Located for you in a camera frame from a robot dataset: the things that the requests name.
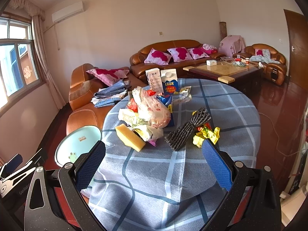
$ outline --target frog cartoon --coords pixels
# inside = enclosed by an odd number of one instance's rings
[[[70,153],[70,156],[68,157],[70,159],[71,163],[74,163],[77,160],[77,155],[76,153]]]

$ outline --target pink blanket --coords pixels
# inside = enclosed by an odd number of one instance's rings
[[[232,57],[233,54],[244,52],[245,47],[244,39],[241,36],[229,35],[220,42],[218,52]]]

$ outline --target table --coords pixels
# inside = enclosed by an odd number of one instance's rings
[[[175,126],[188,121],[192,112],[206,107],[211,127],[221,128],[218,147],[234,160],[254,167],[260,144],[260,119],[253,103],[228,85],[202,79],[179,79],[191,86],[192,100],[173,108]],[[220,188],[193,136],[180,151],[172,151],[161,138],[141,152],[124,146],[116,135],[118,111],[124,98],[108,113],[102,141],[106,156],[93,182],[83,191],[89,206],[109,230],[199,230],[226,193]]]
[[[206,63],[198,66],[184,67],[187,77],[209,79],[217,81],[221,76],[229,76],[235,79],[228,85],[236,88],[249,96],[261,90],[261,78],[263,68],[249,64],[247,67],[234,66],[224,61],[218,61],[217,65],[207,66]]]

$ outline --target yellow wrapper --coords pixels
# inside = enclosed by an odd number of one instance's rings
[[[202,143],[205,139],[210,139],[213,144],[216,144],[216,142],[219,139],[219,131],[220,128],[216,127],[214,129],[214,132],[209,130],[207,127],[203,128],[200,132],[196,133],[196,135],[193,137],[193,144],[196,145],[197,147],[201,147]]]

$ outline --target wooden pillar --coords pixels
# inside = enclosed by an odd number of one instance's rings
[[[220,40],[227,37],[227,24],[225,22],[219,22],[220,28]]]

